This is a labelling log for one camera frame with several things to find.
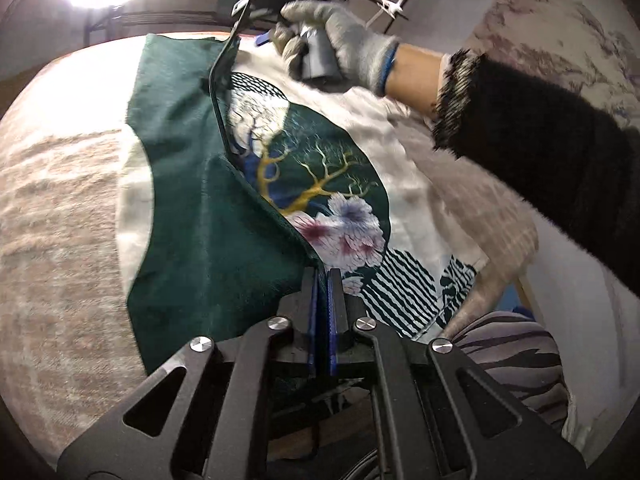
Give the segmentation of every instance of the black metal bracket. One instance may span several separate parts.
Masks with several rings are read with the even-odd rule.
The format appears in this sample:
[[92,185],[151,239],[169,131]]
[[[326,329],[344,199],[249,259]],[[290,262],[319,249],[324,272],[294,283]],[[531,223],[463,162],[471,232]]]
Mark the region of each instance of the black metal bracket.
[[363,378],[372,392],[384,478],[582,478],[578,451],[455,345],[402,339],[367,317],[362,300],[343,293],[337,269],[326,289],[328,312],[307,269],[277,316],[219,344],[193,339],[65,449],[59,475],[263,478],[271,379],[334,374]]

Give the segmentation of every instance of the metal screw head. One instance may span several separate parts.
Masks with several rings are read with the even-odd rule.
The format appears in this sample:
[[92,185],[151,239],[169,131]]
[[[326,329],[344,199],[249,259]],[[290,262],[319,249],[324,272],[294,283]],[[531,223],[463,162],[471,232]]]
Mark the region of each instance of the metal screw head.
[[356,320],[356,328],[358,330],[373,330],[376,327],[376,320],[371,317],[359,317]]
[[190,341],[189,346],[195,352],[206,352],[213,346],[213,341],[206,336],[199,335]]
[[438,354],[448,354],[453,349],[453,344],[448,339],[439,337],[431,341],[431,348]]
[[282,316],[275,316],[267,321],[267,325],[271,330],[284,330],[285,328],[288,328],[290,324],[291,322],[286,317]]

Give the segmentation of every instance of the person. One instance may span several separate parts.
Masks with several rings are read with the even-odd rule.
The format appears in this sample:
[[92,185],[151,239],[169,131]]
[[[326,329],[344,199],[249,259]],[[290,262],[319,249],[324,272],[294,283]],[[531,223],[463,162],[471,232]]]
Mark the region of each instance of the person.
[[[369,29],[340,4],[296,1],[292,23],[321,25],[350,84],[434,121],[437,149],[466,156],[508,184],[640,296],[640,135],[558,86],[485,56],[430,52]],[[305,44],[278,25],[294,78]],[[555,341],[539,324],[493,312],[455,338],[474,361],[559,430],[568,393]]]

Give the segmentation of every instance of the green fabric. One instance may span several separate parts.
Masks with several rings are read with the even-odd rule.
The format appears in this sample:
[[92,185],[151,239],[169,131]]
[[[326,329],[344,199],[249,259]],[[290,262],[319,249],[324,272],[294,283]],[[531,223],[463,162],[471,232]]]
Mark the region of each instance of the green fabric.
[[[322,269],[302,236],[226,160],[204,84],[221,49],[215,40],[149,35],[129,102],[127,123],[154,186],[151,239],[127,298],[147,372],[194,336],[241,335],[299,290],[305,266]],[[228,92],[218,101],[226,114]]]
[[345,129],[290,102],[268,81],[233,72],[231,82],[230,122],[247,182],[327,267],[357,286],[368,283],[380,268],[391,222],[385,186],[367,155]]

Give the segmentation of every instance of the green velvet cloth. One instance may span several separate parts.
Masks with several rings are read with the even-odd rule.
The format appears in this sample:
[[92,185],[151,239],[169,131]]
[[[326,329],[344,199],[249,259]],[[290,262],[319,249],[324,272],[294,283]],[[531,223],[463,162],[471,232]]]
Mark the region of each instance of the green velvet cloth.
[[[194,336],[241,335],[300,289],[305,266],[323,268],[226,159],[205,84],[222,45],[149,35],[129,102],[154,188],[150,243],[127,298],[149,373]],[[222,88],[236,52],[220,71]],[[228,91],[218,102],[226,115]]]

